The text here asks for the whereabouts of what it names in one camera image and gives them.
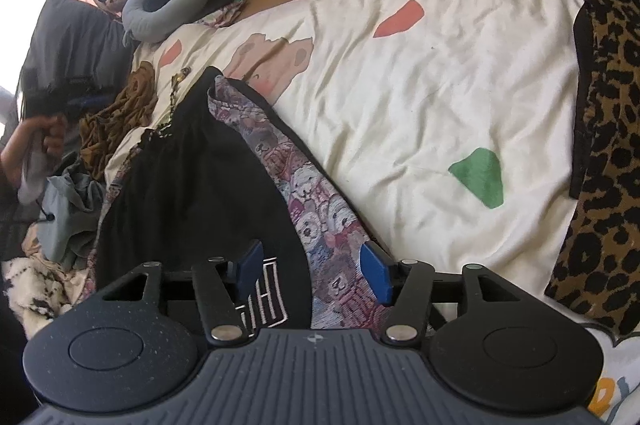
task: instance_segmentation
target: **human hand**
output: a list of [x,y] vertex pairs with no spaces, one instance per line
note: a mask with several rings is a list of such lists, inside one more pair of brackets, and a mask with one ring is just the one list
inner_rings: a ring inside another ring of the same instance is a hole
[[66,118],[62,115],[34,116],[18,124],[14,134],[0,153],[0,164],[11,185],[16,188],[20,186],[22,161],[29,150],[33,133],[41,130],[45,135],[42,142],[43,151],[49,156],[60,158],[64,148],[66,126]]

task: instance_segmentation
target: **neck pillow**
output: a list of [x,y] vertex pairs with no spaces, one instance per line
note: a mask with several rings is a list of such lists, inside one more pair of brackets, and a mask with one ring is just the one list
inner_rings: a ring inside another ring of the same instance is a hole
[[124,5],[124,44],[131,39],[149,43],[165,40],[181,25],[191,22],[209,0],[169,0],[154,12],[145,11],[147,1],[127,0]]

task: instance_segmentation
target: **white duvet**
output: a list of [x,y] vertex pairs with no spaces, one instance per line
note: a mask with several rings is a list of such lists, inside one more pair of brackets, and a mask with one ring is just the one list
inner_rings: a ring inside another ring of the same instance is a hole
[[[396,258],[446,272],[479,262],[542,297],[575,209],[572,24],[581,2],[299,0],[215,33],[183,26],[136,59],[159,70],[153,126],[183,66],[192,72],[178,98],[209,65],[245,76],[277,99],[277,113]],[[248,62],[260,47],[282,50],[280,60]],[[140,134],[123,141],[108,181]],[[449,171],[461,161],[452,171],[466,168],[471,188]],[[599,386],[597,410],[634,425],[640,337],[625,342],[624,357],[605,351],[612,384]]]

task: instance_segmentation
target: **green spot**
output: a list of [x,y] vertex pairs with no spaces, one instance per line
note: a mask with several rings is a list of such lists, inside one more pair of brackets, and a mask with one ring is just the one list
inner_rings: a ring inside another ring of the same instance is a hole
[[495,209],[502,205],[500,160],[492,150],[478,147],[464,160],[457,161],[449,172],[468,188],[484,206]]

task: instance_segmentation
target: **leopard print fabric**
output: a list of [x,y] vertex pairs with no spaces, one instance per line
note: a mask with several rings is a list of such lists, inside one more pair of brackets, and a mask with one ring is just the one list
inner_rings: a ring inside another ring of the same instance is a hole
[[640,0],[585,0],[593,135],[574,217],[545,294],[625,335],[640,321]]

